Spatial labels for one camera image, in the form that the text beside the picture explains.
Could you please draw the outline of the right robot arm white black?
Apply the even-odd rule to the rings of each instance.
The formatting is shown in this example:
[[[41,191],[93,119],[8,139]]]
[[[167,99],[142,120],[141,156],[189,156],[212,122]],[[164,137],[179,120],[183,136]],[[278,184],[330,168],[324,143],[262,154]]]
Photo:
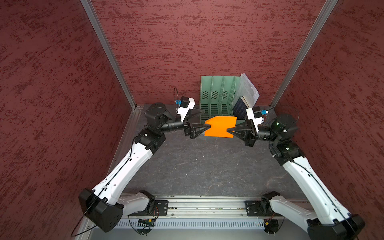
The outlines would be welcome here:
[[[292,137],[297,120],[280,115],[270,125],[261,125],[263,118],[252,118],[227,132],[243,140],[246,146],[255,141],[267,141],[274,159],[295,180],[313,210],[308,211],[272,191],[263,195],[261,207],[265,212],[279,214],[303,229],[312,240],[356,240],[366,223],[353,215],[329,191],[310,165]]]

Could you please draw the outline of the orange square paper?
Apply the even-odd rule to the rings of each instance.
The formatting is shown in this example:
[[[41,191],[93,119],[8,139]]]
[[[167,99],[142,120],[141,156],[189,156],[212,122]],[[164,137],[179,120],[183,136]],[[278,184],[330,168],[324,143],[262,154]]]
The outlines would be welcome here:
[[[204,135],[206,137],[233,138],[234,136],[228,133],[227,130],[234,128],[236,122],[237,117],[213,117],[205,121],[205,124],[211,127],[205,131]]]

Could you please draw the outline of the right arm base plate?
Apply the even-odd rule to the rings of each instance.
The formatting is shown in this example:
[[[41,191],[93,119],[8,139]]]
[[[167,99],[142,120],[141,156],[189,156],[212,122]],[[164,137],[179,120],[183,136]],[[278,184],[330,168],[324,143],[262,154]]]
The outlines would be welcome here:
[[[245,201],[245,209],[248,217],[262,217],[262,218],[271,218],[282,217],[280,214],[276,214],[271,206],[269,201]]]

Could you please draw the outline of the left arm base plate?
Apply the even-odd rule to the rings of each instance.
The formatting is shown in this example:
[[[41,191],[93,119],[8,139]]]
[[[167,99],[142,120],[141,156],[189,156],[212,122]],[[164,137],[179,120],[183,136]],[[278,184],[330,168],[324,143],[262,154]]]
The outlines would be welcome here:
[[[132,213],[131,216],[166,216],[168,213],[168,206],[169,201],[167,200],[150,200],[149,204],[143,211]]]

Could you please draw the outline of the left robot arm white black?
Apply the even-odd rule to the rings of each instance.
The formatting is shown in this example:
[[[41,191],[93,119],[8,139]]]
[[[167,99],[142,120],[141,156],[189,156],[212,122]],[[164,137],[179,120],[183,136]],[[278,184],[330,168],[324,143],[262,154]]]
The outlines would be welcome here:
[[[117,166],[93,189],[84,189],[79,195],[83,215],[103,232],[111,231],[123,217],[132,214],[155,215],[155,197],[139,191],[126,197],[122,193],[138,170],[166,140],[165,133],[184,130],[191,139],[210,128],[194,119],[204,111],[195,108],[191,98],[183,100],[173,115],[162,103],[152,104],[145,112],[147,124],[134,137],[131,148]]]

